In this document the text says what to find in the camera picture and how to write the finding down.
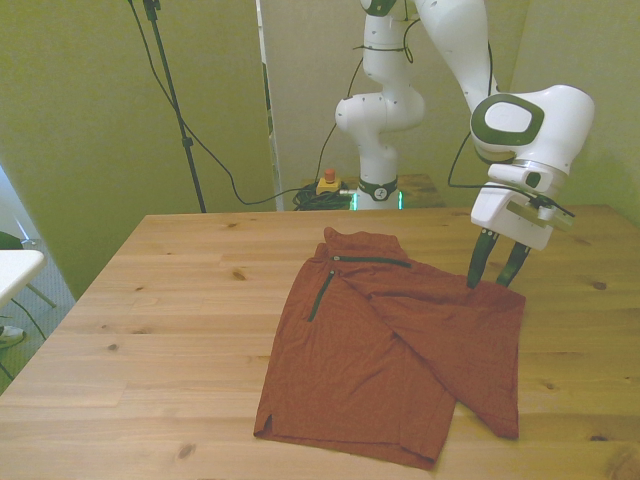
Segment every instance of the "table surface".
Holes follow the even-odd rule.
[[[0,308],[4,307],[46,265],[36,250],[0,250]]]
[[[281,309],[324,227],[394,234],[466,274],[468,209],[150,216],[0,397],[0,478],[637,479],[640,231],[609,207],[574,211],[511,285],[527,297],[517,441],[460,404],[433,472],[252,436]]]

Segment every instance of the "wood knot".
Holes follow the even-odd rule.
[[[241,280],[244,281],[247,279],[247,277],[245,277],[242,272],[240,270],[234,270],[233,271],[233,276],[237,279],[237,280]]]
[[[573,237],[573,239],[576,241],[576,243],[579,243],[580,245],[584,245],[585,247],[590,247],[591,246],[591,242],[588,242],[584,238]]]
[[[195,451],[196,445],[194,443],[188,443],[180,448],[180,451],[178,452],[178,458],[180,460],[184,460],[185,458],[193,455]]]

